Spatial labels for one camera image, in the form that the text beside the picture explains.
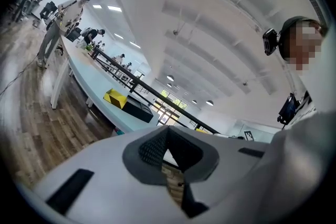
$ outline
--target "white ceiling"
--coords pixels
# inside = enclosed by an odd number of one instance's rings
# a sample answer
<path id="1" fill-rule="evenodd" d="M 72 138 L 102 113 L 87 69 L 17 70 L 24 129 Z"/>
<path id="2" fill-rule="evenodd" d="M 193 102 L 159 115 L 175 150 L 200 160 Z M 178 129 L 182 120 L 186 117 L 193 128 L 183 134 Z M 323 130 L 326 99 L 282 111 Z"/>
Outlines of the white ceiling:
<path id="1" fill-rule="evenodd" d="M 175 93 L 188 92 L 184 99 L 196 99 L 199 108 L 277 126 L 289 92 L 302 94 L 302 84 L 279 57 L 264 54 L 262 34 L 280 30 L 292 16 L 318 19 L 309 0 L 94 1 L 123 9 L 96 12 L 110 32 L 136 40 L 161 83 L 172 74 L 181 88 Z"/>

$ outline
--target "cable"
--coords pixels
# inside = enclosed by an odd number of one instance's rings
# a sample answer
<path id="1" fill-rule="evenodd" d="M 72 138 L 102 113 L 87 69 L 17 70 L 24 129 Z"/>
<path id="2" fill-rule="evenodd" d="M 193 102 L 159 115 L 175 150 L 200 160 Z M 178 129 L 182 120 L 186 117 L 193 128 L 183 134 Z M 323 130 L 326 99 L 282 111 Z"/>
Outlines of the cable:
<path id="1" fill-rule="evenodd" d="M 34 59 L 29 64 L 26 65 L 26 67 L 21 72 L 19 72 L 17 74 L 17 76 L 16 76 L 15 79 L 13 79 L 9 84 L 7 84 L 7 86 L 5 87 L 5 89 L 2 92 L 0 92 L 0 98 L 5 93 L 5 91 L 14 83 L 14 81 L 17 80 L 23 74 L 23 72 L 25 72 L 26 69 L 34 62 L 34 60 L 36 59 L 36 57 L 37 57 L 37 55 L 34 57 Z"/>

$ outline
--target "black railing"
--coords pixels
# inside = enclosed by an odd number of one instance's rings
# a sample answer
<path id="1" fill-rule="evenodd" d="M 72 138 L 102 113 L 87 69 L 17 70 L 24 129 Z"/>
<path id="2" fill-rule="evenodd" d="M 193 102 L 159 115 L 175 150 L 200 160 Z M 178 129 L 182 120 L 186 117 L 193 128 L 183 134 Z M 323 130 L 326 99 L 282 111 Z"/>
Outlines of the black railing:
<path id="1" fill-rule="evenodd" d="M 149 93 L 149 91 L 147 89 L 145 89 L 144 87 L 138 85 L 136 88 L 135 88 L 135 91 L 138 92 L 138 93 L 143 93 L 143 94 L 147 94 Z"/>
<path id="2" fill-rule="evenodd" d="M 98 55 L 102 55 L 107 61 L 109 61 L 109 63 L 107 63 L 106 61 L 98 59 L 97 58 Z M 134 91 L 134 89 L 138 85 L 141 85 L 143 88 L 147 89 L 151 94 L 155 95 L 156 97 L 158 97 L 159 99 L 161 99 L 164 103 L 166 103 L 167 105 L 171 106 L 175 110 L 179 111 L 182 115 L 184 115 L 187 118 L 189 118 L 190 120 L 193 120 L 194 122 L 196 122 L 197 123 L 197 126 L 196 126 L 197 128 L 200 128 L 202 126 L 202 127 L 206 128 L 208 131 L 210 131 L 212 133 L 218 133 L 215 129 L 213 129 L 210 126 L 208 126 L 207 124 L 201 122 L 199 119 L 197 119 L 196 117 L 192 116 L 191 114 L 189 114 L 188 112 L 186 112 L 184 109 L 181 109 L 178 105 L 174 104 L 171 100 L 169 100 L 168 98 L 164 97 L 163 95 L 161 95 L 160 93 L 158 93 L 157 91 L 155 91 L 153 88 L 151 88 L 149 85 L 147 85 L 146 83 L 144 83 L 142 80 L 140 80 L 139 78 L 137 78 L 135 75 L 133 75 L 126 68 L 123 68 L 120 64 L 118 64 L 115 61 L 113 61 L 102 50 L 100 50 L 98 48 L 95 48 L 94 51 L 93 51 L 93 53 L 91 54 L 91 57 L 92 57 L 93 60 L 97 60 L 97 62 L 102 65 L 102 68 L 106 72 L 109 72 L 117 81 L 121 82 L 124 86 L 126 86 L 127 88 L 129 88 L 131 93 L 134 92 L 139 97 L 141 97 L 143 100 L 145 100 L 149 105 L 154 105 L 154 104 L 151 103 L 150 101 L 148 101 L 142 95 L 138 94 L 136 91 Z M 126 76 L 128 76 L 130 79 L 132 79 L 132 81 L 130 82 L 130 84 L 131 84 L 130 86 L 127 83 L 125 83 L 123 80 L 121 80 L 116 75 L 118 72 L 122 72 Z M 184 124 L 178 122 L 177 120 L 174 119 L 174 121 L 176 121 L 178 124 L 186 127 Z"/>

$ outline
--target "black box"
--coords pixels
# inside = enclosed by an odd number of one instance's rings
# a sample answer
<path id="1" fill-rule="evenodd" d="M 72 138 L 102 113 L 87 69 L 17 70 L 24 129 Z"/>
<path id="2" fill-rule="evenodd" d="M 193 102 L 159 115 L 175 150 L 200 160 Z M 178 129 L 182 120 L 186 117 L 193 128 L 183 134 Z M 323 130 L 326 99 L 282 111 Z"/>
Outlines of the black box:
<path id="1" fill-rule="evenodd" d="M 130 95 L 127 96 L 127 102 L 122 110 L 144 122 L 150 122 L 153 118 L 151 109 Z"/>

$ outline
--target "white table leg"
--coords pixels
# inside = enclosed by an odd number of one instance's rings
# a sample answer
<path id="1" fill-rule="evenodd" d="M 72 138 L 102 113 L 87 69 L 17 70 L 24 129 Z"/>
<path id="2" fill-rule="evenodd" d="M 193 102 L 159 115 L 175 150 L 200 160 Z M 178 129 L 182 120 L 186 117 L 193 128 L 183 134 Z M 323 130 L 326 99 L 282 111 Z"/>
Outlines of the white table leg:
<path id="1" fill-rule="evenodd" d="M 55 83 L 54 89 L 52 91 L 53 93 L 51 95 L 50 104 L 51 104 L 51 107 L 53 109 L 56 109 L 59 93 L 61 92 L 64 80 L 65 80 L 65 78 L 66 78 L 66 76 L 68 74 L 68 71 L 69 71 L 69 57 L 67 57 L 67 59 L 65 60 L 65 62 L 61 66 L 61 70 L 60 70 L 60 72 L 58 74 L 58 77 L 56 79 L 56 83 Z"/>
<path id="2" fill-rule="evenodd" d="M 56 48 L 57 48 L 58 45 L 59 45 L 59 42 L 57 41 L 56 44 L 55 44 L 54 47 L 53 47 L 53 51 L 51 52 L 51 54 L 49 55 L 49 58 L 48 58 L 47 61 L 46 61 L 46 64 L 45 64 L 44 68 L 48 68 L 48 67 L 49 67 L 49 65 L 50 65 L 50 59 L 51 59 L 51 57 L 54 55 L 55 50 L 56 50 Z"/>
<path id="3" fill-rule="evenodd" d="M 88 97 L 88 99 L 86 100 L 85 104 L 87 104 L 88 107 L 91 108 L 92 105 L 93 105 L 93 101 Z"/>

